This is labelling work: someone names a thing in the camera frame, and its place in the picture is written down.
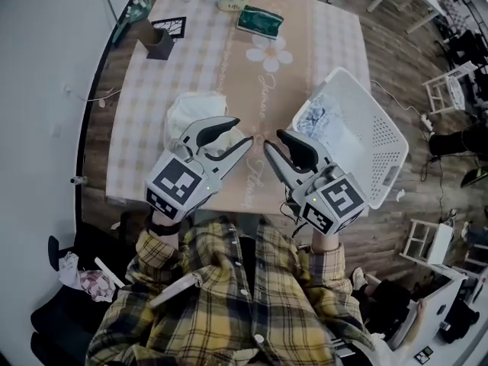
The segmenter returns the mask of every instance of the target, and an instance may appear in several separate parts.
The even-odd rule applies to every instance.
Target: sleeve
[[[135,358],[154,356],[150,354],[154,351],[140,345],[154,320],[149,302],[182,276],[181,261],[185,260],[187,250],[183,246],[178,251],[141,232],[136,244],[137,256],[127,268],[126,279],[131,284],[119,290],[117,299],[108,308],[88,347],[87,366],[109,361],[130,364]]]
[[[352,295],[352,285],[345,277],[344,247],[323,254],[298,252],[300,283],[315,313],[336,336],[356,340],[374,349],[363,325],[359,302]]]

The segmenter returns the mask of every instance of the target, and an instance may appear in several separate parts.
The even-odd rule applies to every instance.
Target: small white stool
[[[414,219],[411,219],[410,221],[412,222],[412,227],[410,229],[409,238],[406,241],[405,249],[403,250],[403,253],[400,253],[400,256],[403,256],[404,258],[407,258],[409,260],[413,260],[414,262],[421,261],[426,263],[427,265],[442,265],[445,254],[448,251],[449,243],[451,242],[451,237],[454,230],[450,226],[444,225],[443,223],[428,223],[425,221]],[[425,227],[424,236],[422,239],[417,239],[413,237],[418,224],[421,224]],[[435,229],[434,239],[432,240],[427,258],[423,258],[422,251],[425,247],[425,242],[427,241],[427,237],[431,229]],[[408,255],[410,244],[412,242],[421,243],[419,253],[415,257]]]
[[[464,93],[459,79],[468,73],[475,71],[476,69],[477,66],[475,66],[471,61],[468,61],[467,63],[458,66],[456,69],[452,69],[450,72],[445,73],[444,75],[440,75],[435,79],[424,82],[422,85],[427,91],[430,107],[432,109],[430,115],[454,110],[464,110]],[[443,85],[446,86],[449,94],[450,104],[447,105],[441,93],[441,87]]]

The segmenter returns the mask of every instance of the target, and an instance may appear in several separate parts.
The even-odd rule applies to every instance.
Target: checkered tablecloth
[[[112,131],[108,197],[144,201],[144,178],[163,151],[165,112],[181,93],[224,93],[229,114],[241,118],[238,128],[245,135],[255,135],[258,146],[263,139],[272,140],[276,128],[288,127],[313,88],[335,67],[345,67],[370,88],[358,16],[315,0],[251,0],[249,4],[284,16],[280,43],[266,46],[259,37],[237,30],[238,14],[220,11],[214,0],[156,1],[149,19],[186,17],[185,38],[175,43],[168,61],[147,59],[140,42],[134,48]],[[246,59],[247,51],[259,47],[265,53],[270,53],[269,47],[276,47],[278,53],[286,48],[293,57],[292,62],[282,59],[287,65],[282,63],[279,72],[273,73],[277,84],[274,92],[266,89],[265,98],[258,78],[271,78],[265,69],[275,67],[253,62],[249,56]],[[262,110],[264,103],[267,114]],[[279,213],[283,186],[270,167],[265,167],[262,152],[253,149],[253,154],[235,167],[239,169],[226,176],[223,190],[207,202],[207,208]],[[246,171],[255,169],[255,164],[263,168],[262,180]],[[250,183],[255,196],[251,204],[245,204]]]

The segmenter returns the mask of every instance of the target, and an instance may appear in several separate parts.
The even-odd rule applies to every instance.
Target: black chair
[[[95,257],[99,257],[124,281],[127,265],[136,254],[135,248],[125,243],[127,218],[123,214],[119,240],[87,223],[79,227],[72,248],[59,251],[58,241],[51,236],[48,253],[53,269],[58,271],[59,258],[71,251],[79,257],[79,269],[99,269],[94,263]],[[46,366],[84,365],[88,345],[109,306],[107,302],[92,301],[83,291],[61,287],[48,303],[30,316],[36,329],[30,341],[32,352]]]

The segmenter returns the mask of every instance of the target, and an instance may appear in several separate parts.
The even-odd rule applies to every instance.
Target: flower pot
[[[226,12],[242,11],[247,4],[247,0],[219,0],[217,7]]]

